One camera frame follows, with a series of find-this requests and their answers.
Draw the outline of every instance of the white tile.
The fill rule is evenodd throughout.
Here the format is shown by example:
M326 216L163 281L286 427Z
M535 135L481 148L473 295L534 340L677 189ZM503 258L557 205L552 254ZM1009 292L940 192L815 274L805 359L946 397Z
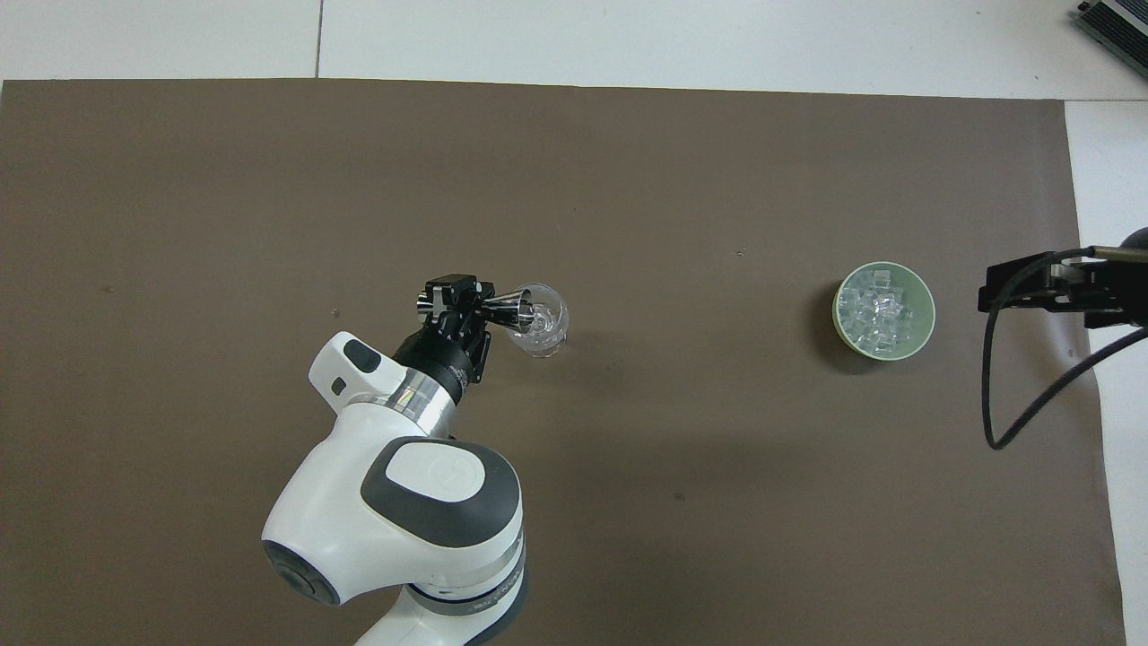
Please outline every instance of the white tile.
M1070 102L1065 120L1080 242L1117 246L1148 226L1148 102ZM1089 333L1093 351L1131 328ZM1148 342L1096 367L1104 468L1131 646L1148 645Z
M315 75L319 0L0 1L0 78Z
M1075 0L326 0L320 76L1146 99Z

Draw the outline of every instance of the clear glass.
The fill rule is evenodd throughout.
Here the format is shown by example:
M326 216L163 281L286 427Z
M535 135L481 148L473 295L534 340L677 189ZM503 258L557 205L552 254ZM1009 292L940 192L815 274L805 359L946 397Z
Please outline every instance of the clear glass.
M552 357L566 343L566 332L571 327L569 308L563 296L549 285L530 282L519 289L530 290L534 322L530 330L519 334L506 330L514 345L526 351L530 357Z

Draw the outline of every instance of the brown table surface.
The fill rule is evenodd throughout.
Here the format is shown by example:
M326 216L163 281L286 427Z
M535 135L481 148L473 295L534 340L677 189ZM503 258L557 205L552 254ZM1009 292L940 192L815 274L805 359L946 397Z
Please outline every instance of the brown table surface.
M1063 104L355 80L8 81L0 641L351 644L259 531L329 431L316 351L390 351L428 278L540 280L455 434L518 469L532 597L498 644L1123 644L1091 378L1008 450L988 264L1076 246ZM916 357L832 332L893 259ZM1003 423L1087 352L1002 318Z

